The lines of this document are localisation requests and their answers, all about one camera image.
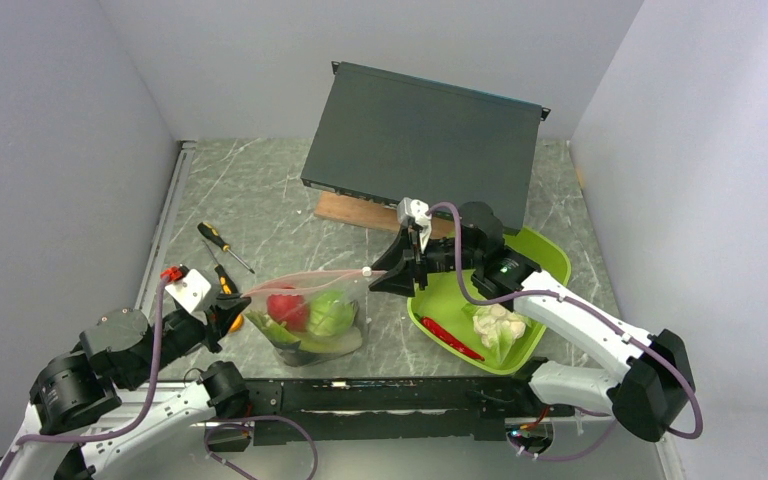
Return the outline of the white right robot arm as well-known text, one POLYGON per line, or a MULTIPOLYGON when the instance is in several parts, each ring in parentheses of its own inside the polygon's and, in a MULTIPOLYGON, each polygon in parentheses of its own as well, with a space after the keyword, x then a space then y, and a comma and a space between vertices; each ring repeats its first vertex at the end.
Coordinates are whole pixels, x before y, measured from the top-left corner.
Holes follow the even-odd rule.
POLYGON ((571 367, 535 360, 511 388, 517 411, 534 415, 567 405, 613 417, 649 442, 665 434, 694 440, 704 429, 684 341, 664 329, 653 334, 575 294, 535 260, 507 246, 490 206, 433 206, 403 198, 400 228, 374 263, 382 276, 373 291, 412 297, 432 274, 452 272, 461 296, 478 309, 518 314, 556 332, 598 364, 571 367))

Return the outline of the clear zip top bag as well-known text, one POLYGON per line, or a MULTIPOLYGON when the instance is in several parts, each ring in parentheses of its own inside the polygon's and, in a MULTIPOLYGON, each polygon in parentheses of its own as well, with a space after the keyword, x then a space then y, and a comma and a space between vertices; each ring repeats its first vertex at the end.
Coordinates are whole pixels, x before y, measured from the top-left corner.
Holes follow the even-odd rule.
POLYGON ((383 275, 370 267, 285 275, 244 292, 244 317, 290 367, 351 354, 366 343, 361 307, 369 286, 383 275))

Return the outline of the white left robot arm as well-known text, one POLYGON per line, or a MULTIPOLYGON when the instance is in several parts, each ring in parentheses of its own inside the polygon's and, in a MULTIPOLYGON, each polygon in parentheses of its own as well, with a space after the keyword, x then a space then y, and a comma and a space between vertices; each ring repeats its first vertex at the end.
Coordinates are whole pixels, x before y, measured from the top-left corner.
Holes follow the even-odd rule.
POLYGON ((0 479, 100 479, 195 423, 244 415, 249 391, 229 361, 211 364, 167 397, 155 395, 161 368, 201 343, 218 350, 250 302, 222 294, 206 323, 177 308, 164 318, 158 357, 141 311, 103 315, 38 374, 20 429, 0 457, 0 479))

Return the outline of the red tomato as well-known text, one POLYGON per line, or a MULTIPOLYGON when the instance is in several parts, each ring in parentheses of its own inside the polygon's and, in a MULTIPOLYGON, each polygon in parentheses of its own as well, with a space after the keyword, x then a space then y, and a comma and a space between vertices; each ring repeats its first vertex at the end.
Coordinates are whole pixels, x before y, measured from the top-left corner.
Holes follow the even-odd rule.
POLYGON ((293 286, 281 286, 281 293, 267 298, 267 314, 276 323, 292 332, 306 332, 311 310, 303 295, 290 295, 293 286))

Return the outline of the green cabbage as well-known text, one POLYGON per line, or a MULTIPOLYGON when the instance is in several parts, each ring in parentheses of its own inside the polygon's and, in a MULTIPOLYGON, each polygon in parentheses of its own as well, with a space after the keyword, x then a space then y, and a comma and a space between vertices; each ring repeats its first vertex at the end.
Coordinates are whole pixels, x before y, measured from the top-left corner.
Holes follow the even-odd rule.
POLYGON ((307 332, 319 337, 334 337, 345 333, 354 323, 355 303, 347 300, 340 290, 329 290, 310 303, 311 315, 307 332))

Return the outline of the green celery stalks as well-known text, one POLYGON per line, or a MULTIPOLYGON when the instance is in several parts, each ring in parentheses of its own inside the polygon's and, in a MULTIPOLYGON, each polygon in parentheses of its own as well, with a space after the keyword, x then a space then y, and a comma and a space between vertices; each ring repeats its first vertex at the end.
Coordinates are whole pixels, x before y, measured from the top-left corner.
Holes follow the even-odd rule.
POLYGON ((357 350, 363 344, 363 336, 360 330, 354 326, 351 326, 347 332, 337 336, 321 337, 304 332, 291 332, 263 312, 249 311, 245 314, 245 318, 275 348, 280 350, 343 355, 357 350))

